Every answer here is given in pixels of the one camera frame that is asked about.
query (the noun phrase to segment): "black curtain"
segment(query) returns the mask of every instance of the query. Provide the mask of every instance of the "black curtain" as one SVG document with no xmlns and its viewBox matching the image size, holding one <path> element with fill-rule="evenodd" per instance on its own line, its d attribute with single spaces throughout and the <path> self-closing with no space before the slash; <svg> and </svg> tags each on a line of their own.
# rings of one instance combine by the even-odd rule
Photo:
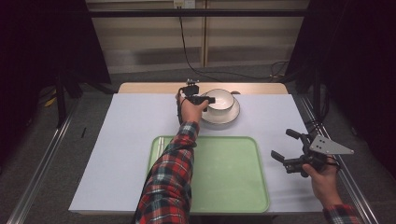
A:
<svg viewBox="0 0 396 224">
<path fill-rule="evenodd" d="M 56 77 L 110 83 L 84 0 L 6 0 L 0 6 L 0 153 L 5 159 Z"/>
<path fill-rule="evenodd" d="M 312 0 L 310 8 L 325 13 L 305 18 L 289 73 L 314 67 L 358 134 L 396 177 L 396 2 Z M 304 64 L 310 57 L 315 63 Z M 298 89 L 306 90 L 313 75 L 301 73 L 297 80 Z"/>
</svg>

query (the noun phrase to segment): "aluminum rail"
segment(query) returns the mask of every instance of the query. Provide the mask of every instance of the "aluminum rail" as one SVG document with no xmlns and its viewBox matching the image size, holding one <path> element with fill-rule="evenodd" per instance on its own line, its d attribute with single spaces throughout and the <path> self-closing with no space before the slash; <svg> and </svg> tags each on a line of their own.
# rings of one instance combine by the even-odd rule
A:
<svg viewBox="0 0 396 224">
<path fill-rule="evenodd" d="M 304 17 L 307 10 L 292 9 L 131 9 L 90 10 L 93 18 L 113 17 Z"/>
<path fill-rule="evenodd" d="M 29 210 L 35 201 L 35 196 L 40 190 L 41 184 L 44 181 L 45 175 L 50 168 L 50 164 L 55 157 L 56 151 L 64 139 L 64 135 L 69 127 L 71 118 L 73 117 L 76 108 L 78 106 L 79 99 L 77 99 L 72 105 L 70 109 L 69 115 L 66 117 L 63 125 L 56 129 L 55 134 L 52 137 L 49 146 L 44 154 L 44 157 L 41 159 L 41 162 L 38 164 L 37 169 L 35 170 L 35 174 L 30 180 L 29 185 L 27 186 L 25 192 L 22 194 L 20 200 L 18 201 L 17 206 L 12 211 L 11 216 L 8 219 L 7 224 L 22 224 L 29 213 Z"/>
<path fill-rule="evenodd" d="M 301 100 L 304 105 L 304 109 L 306 113 L 308 114 L 309 118 L 312 120 L 315 120 L 316 116 L 315 113 L 313 112 L 313 106 L 311 102 L 309 101 L 307 96 L 302 96 Z M 327 133 L 325 127 L 321 124 L 315 125 L 317 132 L 329 139 L 330 136 Z M 375 217 L 374 212 L 372 211 L 370 204 L 367 202 L 366 197 L 362 193 L 361 189 L 359 188 L 358 184 L 355 182 L 355 180 L 352 177 L 352 174 L 349 172 L 347 169 L 347 165 L 344 163 L 342 157 L 340 155 L 334 155 L 334 157 L 339 161 L 342 169 L 338 172 L 338 175 L 340 176 L 341 180 L 344 183 L 344 186 L 346 187 L 346 190 L 348 191 L 353 203 L 355 204 L 356 209 L 358 210 L 359 214 L 361 215 L 361 219 L 364 223 L 379 223 L 378 220 Z"/>
</svg>

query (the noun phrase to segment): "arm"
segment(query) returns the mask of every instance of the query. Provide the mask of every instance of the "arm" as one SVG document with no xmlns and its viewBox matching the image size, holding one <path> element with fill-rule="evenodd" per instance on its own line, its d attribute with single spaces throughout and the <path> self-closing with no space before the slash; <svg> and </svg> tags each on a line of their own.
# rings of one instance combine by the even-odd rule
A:
<svg viewBox="0 0 396 224">
<path fill-rule="evenodd" d="M 323 215 L 329 223 L 360 223 L 354 208 L 343 204 L 338 194 L 336 186 L 337 167 L 326 165 L 320 173 L 309 164 L 304 164 L 303 169 L 312 178 L 312 189 L 323 205 Z"/>
<path fill-rule="evenodd" d="M 136 223 L 188 223 L 191 208 L 193 147 L 207 101 L 182 105 L 177 135 L 152 166 L 135 213 Z"/>
</svg>

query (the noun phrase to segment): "white table surface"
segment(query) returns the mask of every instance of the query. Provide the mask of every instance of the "white table surface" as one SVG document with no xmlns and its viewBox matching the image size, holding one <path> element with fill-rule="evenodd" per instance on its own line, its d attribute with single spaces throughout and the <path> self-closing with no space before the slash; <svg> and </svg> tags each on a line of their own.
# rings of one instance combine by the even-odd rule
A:
<svg viewBox="0 0 396 224">
<path fill-rule="evenodd" d="M 320 212 L 310 178 L 287 174 L 270 153 L 298 158 L 302 143 L 287 129 L 306 133 L 299 111 L 288 94 L 235 95 L 239 117 L 226 125 L 201 121 L 200 135 L 250 136 L 262 157 L 270 207 L 266 214 Z M 178 130 L 174 94 L 119 93 L 108 109 L 102 130 L 69 210 L 81 214 L 132 214 L 138 203 L 153 139 Z"/>
</svg>

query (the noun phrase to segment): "plaid shirt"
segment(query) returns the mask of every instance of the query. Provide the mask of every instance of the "plaid shirt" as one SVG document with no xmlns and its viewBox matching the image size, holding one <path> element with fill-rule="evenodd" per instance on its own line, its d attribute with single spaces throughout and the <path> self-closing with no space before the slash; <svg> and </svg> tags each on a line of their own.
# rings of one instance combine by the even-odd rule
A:
<svg viewBox="0 0 396 224">
<path fill-rule="evenodd" d="M 355 210 L 348 204 L 337 204 L 323 209 L 323 214 L 329 223 L 333 224 L 358 224 L 361 223 Z"/>
<path fill-rule="evenodd" d="M 199 126 L 183 122 L 177 135 L 154 163 L 135 213 L 136 223 L 189 223 L 191 178 Z M 346 204 L 323 209 L 329 223 L 359 223 Z"/>
</svg>

